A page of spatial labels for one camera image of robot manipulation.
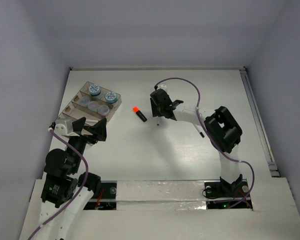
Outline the black-capped white marker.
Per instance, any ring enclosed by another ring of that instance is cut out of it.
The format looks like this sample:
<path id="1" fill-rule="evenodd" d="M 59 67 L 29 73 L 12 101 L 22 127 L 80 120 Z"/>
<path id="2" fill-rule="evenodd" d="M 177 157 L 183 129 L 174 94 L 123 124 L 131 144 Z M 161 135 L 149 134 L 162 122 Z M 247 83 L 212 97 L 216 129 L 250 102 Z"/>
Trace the black-capped white marker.
<path id="1" fill-rule="evenodd" d="M 203 134 L 202 130 L 201 130 L 197 125 L 194 125 L 194 127 L 195 127 L 195 129 L 198 131 L 198 133 L 200 134 L 200 136 L 201 136 L 202 138 L 204 138 L 205 135 Z"/>

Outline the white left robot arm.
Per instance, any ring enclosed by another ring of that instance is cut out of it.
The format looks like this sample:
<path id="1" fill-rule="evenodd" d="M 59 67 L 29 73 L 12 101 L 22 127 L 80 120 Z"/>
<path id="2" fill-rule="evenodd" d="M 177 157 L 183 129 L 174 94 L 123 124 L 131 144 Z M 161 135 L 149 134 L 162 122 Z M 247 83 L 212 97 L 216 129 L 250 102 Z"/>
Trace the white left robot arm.
<path id="1" fill-rule="evenodd" d="M 101 177 L 89 171 L 84 151 L 107 139 L 107 119 L 59 118 L 48 131 L 65 149 L 52 149 L 45 157 L 39 226 L 29 239 L 68 240 L 88 201 L 101 191 Z"/>

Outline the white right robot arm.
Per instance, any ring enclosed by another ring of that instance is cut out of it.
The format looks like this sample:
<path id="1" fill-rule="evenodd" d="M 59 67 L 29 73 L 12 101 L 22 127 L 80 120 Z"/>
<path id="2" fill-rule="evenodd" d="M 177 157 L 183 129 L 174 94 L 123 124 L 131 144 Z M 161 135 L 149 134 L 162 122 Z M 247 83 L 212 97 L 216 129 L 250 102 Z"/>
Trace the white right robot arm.
<path id="1" fill-rule="evenodd" d="M 182 100 L 172 101 L 162 88 L 150 94 L 150 104 L 154 117 L 202 127 L 213 147 L 219 152 L 221 192 L 225 196 L 236 193 L 243 180 L 237 160 L 243 131 L 228 108 L 220 106 L 215 110 L 199 109 L 197 106 L 185 104 Z"/>

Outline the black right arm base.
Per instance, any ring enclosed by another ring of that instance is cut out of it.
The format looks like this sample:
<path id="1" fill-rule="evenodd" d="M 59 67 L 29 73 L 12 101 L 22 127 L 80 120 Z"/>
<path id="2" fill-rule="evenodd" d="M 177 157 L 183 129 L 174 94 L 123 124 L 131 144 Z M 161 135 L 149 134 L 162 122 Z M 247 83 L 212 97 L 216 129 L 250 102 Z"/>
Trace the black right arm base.
<path id="1" fill-rule="evenodd" d="M 241 182 L 233 192 L 225 192 L 219 181 L 208 181 L 204 183 L 202 195 L 206 198 L 208 210 L 225 209 L 253 209 L 253 204 L 246 180 Z"/>

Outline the clear jar of paper clips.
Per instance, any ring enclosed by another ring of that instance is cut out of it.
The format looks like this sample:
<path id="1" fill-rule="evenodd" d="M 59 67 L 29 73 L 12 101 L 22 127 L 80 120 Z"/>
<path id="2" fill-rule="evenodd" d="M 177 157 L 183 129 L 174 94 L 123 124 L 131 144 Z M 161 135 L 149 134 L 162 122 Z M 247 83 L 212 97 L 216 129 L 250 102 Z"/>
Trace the clear jar of paper clips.
<path id="1" fill-rule="evenodd" d="M 78 104 L 82 107 L 87 107 L 90 103 L 90 98 L 88 96 L 82 96 L 78 100 Z"/>

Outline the blue-lidded cleaning gel jar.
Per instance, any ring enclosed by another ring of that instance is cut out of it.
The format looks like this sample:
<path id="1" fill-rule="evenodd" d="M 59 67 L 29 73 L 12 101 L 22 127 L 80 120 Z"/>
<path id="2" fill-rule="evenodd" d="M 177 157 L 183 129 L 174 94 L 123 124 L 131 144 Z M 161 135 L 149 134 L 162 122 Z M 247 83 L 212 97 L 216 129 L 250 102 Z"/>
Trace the blue-lidded cleaning gel jar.
<path id="1" fill-rule="evenodd" d="M 89 94 L 94 98 L 101 98 L 102 97 L 102 90 L 99 85 L 92 84 L 88 88 Z"/>

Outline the orange-capped black highlighter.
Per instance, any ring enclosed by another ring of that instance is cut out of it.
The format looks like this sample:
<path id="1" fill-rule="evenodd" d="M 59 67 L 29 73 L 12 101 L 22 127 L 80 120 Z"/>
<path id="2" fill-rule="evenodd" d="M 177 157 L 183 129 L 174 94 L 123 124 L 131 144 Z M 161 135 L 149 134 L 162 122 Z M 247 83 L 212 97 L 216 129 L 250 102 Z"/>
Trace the orange-capped black highlighter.
<path id="1" fill-rule="evenodd" d="M 135 106 L 132 110 L 144 123 L 148 120 L 137 106 Z"/>

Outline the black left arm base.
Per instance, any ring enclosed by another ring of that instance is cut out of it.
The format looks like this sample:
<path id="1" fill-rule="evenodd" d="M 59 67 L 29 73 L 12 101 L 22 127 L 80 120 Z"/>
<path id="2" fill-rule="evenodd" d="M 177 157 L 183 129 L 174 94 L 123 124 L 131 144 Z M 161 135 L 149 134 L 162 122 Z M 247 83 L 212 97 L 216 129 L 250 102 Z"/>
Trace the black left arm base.
<path id="1" fill-rule="evenodd" d="M 117 181 L 102 181 L 98 195 L 94 195 L 85 205 L 84 210 L 116 210 Z"/>

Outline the clear paper clip jar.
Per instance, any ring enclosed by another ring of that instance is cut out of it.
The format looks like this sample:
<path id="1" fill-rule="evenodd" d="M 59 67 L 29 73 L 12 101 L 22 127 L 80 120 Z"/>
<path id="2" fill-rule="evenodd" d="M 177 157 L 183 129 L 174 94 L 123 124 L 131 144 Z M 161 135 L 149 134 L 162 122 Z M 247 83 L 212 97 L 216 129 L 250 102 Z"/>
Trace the clear paper clip jar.
<path id="1" fill-rule="evenodd" d="M 110 108 L 107 105 L 100 105 L 97 109 L 97 113 L 106 117 L 110 113 Z"/>
<path id="2" fill-rule="evenodd" d="M 100 107 L 100 105 L 97 101 L 90 101 L 87 104 L 87 108 L 91 111 L 94 111 L 94 112 L 97 112 L 99 107 Z"/>

